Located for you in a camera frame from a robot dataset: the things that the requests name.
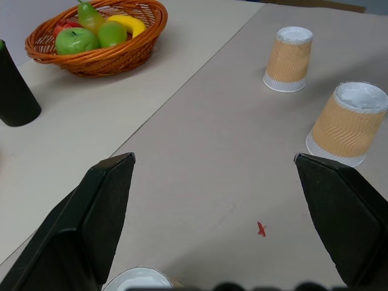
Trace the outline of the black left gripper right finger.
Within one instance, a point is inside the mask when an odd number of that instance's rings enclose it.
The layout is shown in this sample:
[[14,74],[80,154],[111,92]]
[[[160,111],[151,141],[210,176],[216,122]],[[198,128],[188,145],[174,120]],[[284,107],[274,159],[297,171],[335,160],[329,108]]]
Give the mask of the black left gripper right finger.
[[313,225],[349,287],[388,287],[388,201],[353,167],[294,157]]

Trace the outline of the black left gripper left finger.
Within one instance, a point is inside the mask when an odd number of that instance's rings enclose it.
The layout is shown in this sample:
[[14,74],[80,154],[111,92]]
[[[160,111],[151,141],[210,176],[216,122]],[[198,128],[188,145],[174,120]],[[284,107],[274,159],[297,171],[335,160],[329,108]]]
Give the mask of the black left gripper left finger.
[[39,226],[0,291],[101,291],[124,226],[135,154],[91,167]]

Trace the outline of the black cylinder container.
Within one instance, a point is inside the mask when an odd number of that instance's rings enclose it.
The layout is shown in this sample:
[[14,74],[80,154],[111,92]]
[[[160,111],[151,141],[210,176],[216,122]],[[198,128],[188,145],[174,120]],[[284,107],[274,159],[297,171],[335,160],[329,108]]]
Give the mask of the black cylinder container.
[[0,39],[0,120],[10,127],[20,127],[40,114],[41,106]]

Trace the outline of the orange wicker basket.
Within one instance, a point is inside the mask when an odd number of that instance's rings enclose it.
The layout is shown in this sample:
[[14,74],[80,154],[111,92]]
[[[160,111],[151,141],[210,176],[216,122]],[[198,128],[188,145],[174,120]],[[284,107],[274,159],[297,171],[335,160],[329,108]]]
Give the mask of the orange wicker basket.
[[88,78],[117,75],[147,62],[167,24],[166,8],[157,0],[92,0],[91,5],[104,18],[115,14],[133,16],[143,21],[147,29],[114,47],[74,55],[58,55],[53,30],[62,19],[76,19],[78,13],[74,6],[43,22],[26,38],[27,55],[37,63],[54,64],[74,75]]

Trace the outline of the green apple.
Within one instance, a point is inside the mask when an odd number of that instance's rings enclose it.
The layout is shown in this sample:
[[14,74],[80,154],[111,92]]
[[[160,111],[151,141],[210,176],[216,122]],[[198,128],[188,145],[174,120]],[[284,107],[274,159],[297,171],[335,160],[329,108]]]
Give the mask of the green apple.
[[58,33],[55,47],[59,55],[73,55],[100,48],[94,33],[86,28],[67,28]]
[[98,29],[98,40],[102,48],[112,47],[127,40],[127,31],[116,21],[106,21]]

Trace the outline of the red fruit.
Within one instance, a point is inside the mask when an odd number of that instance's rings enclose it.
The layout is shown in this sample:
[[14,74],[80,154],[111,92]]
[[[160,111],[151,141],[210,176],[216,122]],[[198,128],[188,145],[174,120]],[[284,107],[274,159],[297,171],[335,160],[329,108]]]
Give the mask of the red fruit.
[[68,28],[74,28],[74,27],[82,28],[82,25],[80,25],[78,22],[69,21],[65,19],[58,21],[53,31],[54,38],[56,38],[61,31]]

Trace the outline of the yellow banana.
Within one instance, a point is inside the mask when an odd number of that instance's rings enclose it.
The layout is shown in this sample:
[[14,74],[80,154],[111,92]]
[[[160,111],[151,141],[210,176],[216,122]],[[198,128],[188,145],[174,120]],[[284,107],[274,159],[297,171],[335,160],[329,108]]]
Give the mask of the yellow banana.
[[113,15],[107,18],[107,20],[120,23],[133,38],[147,29],[147,26],[140,19],[129,15]]

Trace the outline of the green pear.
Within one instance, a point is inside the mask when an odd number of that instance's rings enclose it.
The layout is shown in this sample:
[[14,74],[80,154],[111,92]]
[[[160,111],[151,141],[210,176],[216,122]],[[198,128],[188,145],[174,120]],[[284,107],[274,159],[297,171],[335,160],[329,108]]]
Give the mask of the green pear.
[[97,35],[105,19],[88,1],[78,0],[78,2],[78,23]]

